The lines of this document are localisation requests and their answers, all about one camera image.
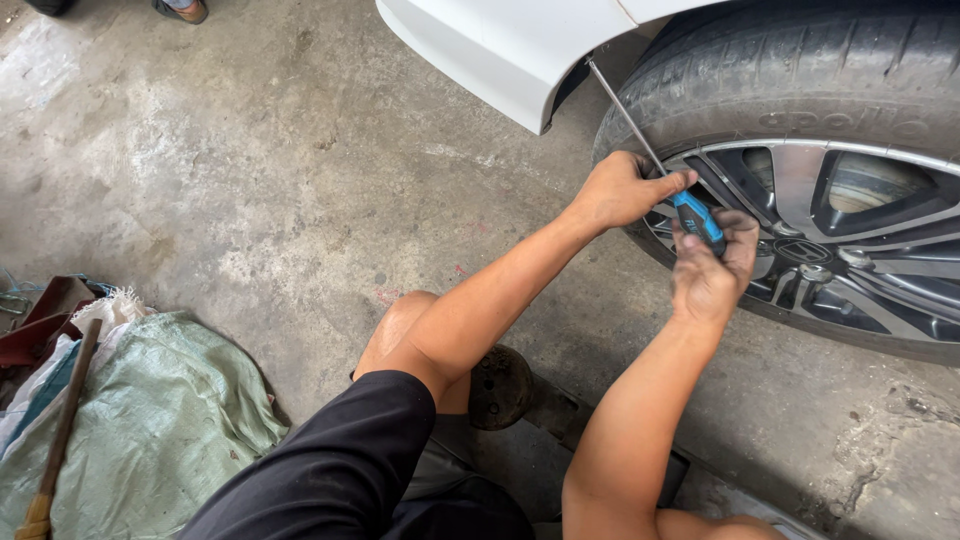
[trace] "honda logo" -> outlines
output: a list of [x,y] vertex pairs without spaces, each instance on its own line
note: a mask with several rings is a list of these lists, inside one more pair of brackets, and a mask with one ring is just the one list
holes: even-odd
[[833,254],[820,244],[802,238],[781,238],[774,242],[780,255],[806,264],[824,264],[833,260]]

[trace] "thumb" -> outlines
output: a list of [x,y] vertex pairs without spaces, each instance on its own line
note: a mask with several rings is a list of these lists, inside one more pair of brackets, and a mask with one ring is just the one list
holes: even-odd
[[654,188],[657,200],[662,201],[696,184],[699,178],[693,169],[684,169],[648,182]]
[[716,256],[696,234],[684,234],[676,244],[677,257],[693,263],[701,270],[718,264]]

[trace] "hand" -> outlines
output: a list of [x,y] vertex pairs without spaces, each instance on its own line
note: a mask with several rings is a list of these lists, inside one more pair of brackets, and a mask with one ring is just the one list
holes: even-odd
[[589,222],[603,233],[630,225],[670,195],[697,182],[697,173],[686,169],[655,180],[654,165],[630,152],[614,152],[597,163],[580,193],[564,211]]
[[722,329],[750,283],[760,226],[740,210],[715,209],[712,214],[727,239],[727,251],[719,259],[700,237],[684,233],[673,220],[673,316]]

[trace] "tire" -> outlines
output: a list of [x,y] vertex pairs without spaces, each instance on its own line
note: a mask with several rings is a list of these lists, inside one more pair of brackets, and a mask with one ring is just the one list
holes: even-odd
[[[619,95],[664,161],[715,143],[812,137],[951,162],[960,155],[958,63],[960,7],[949,2],[733,2],[675,17]],[[611,107],[594,164],[615,150],[644,154]],[[624,231],[673,266],[642,220]],[[866,349],[960,366],[960,342],[858,330],[749,296],[740,306]]]
[[37,12],[44,15],[56,17],[62,15],[75,0],[24,0],[30,4]]

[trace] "lug nut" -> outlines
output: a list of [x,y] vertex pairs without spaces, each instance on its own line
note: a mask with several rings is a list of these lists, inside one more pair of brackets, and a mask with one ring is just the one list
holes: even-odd
[[768,240],[760,240],[756,243],[757,257],[770,257],[774,254],[774,245]]
[[840,248],[837,250],[837,257],[840,260],[843,260],[853,268],[862,268],[864,270],[871,270],[874,268],[874,262],[870,260],[870,256],[863,253],[860,250],[847,250]]
[[797,231],[796,229],[794,229],[793,227],[790,227],[789,225],[783,223],[782,221],[778,221],[777,223],[773,224],[770,228],[773,229],[774,233],[776,233],[777,236],[800,236],[803,234],[800,231]]
[[800,275],[808,282],[826,283],[833,279],[833,273],[816,264],[801,264]]

